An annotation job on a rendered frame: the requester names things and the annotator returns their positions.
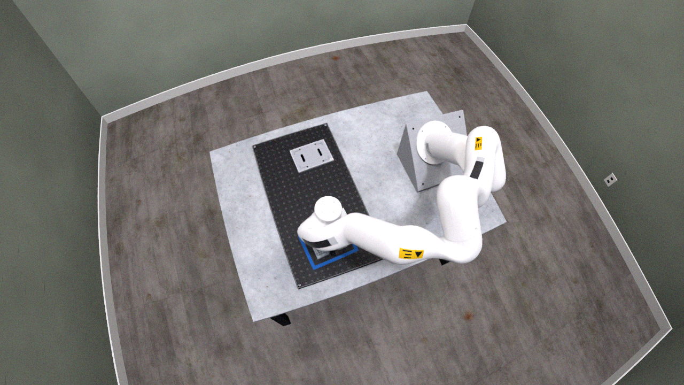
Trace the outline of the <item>blue rectangular tape outline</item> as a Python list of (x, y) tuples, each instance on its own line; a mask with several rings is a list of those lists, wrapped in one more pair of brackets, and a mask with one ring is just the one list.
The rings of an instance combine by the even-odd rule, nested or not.
[(343, 255), (340, 255), (340, 256), (338, 256), (338, 257), (332, 258), (331, 260), (324, 261), (324, 262), (321, 263), (320, 265), (315, 266), (313, 260), (311, 259), (311, 256), (309, 255), (308, 250), (306, 249), (305, 243), (304, 243), (301, 239), (300, 239), (300, 243), (301, 243), (303, 249), (305, 250), (306, 256), (308, 257), (308, 260), (310, 261), (310, 264), (311, 264), (313, 270), (314, 270), (314, 269), (317, 269), (317, 268), (319, 268), (319, 267), (321, 267), (321, 266), (328, 265), (328, 264), (331, 263), (332, 261), (339, 260), (340, 258), (343, 258), (343, 257), (345, 257), (345, 256), (348, 256), (348, 255), (350, 255), (350, 254), (352, 254), (352, 253), (358, 251), (356, 244), (353, 244), (353, 247), (354, 247), (353, 250), (351, 250), (351, 251), (349, 251), (349, 252), (346, 252), (346, 253), (344, 253)]

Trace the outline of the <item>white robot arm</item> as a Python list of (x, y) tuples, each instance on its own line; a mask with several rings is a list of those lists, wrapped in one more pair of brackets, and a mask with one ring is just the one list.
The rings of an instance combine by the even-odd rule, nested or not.
[(347, 215), (339, 200), (325, 196), (298, 228), (300, 239), (321, 251), (356, 244), (396, 265), (431, 258), (457, 264), (474, 260), (482, 247), (477, 208), (506, 181), (502, 146), (499, 135), (488, 126), (477, 127), (468, 136), (449, 132), (448, 125), (431, 120), (421, 127), (416, 141), (421, 160), (429, 164), (447, 161), (464, 172), (447, 177), (438, 186), (442, 238), (417, 225), (394, 225), (361, 213)]

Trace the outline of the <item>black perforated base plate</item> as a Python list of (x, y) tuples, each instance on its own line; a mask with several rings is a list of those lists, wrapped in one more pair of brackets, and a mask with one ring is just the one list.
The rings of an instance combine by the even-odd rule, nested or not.
[[(334, 161), (298, 172), (291, 150), (324, 140)], [(369, 216), (361, 194), (328, 124), (315, 125), (252, 145), (267, 201), (298, 289), (337, 277), (383, 258), (361, 247), (348, 256), (312, 268), (297, 230), (314, 213), (318, 199), (332, 196), (348, 215)]]

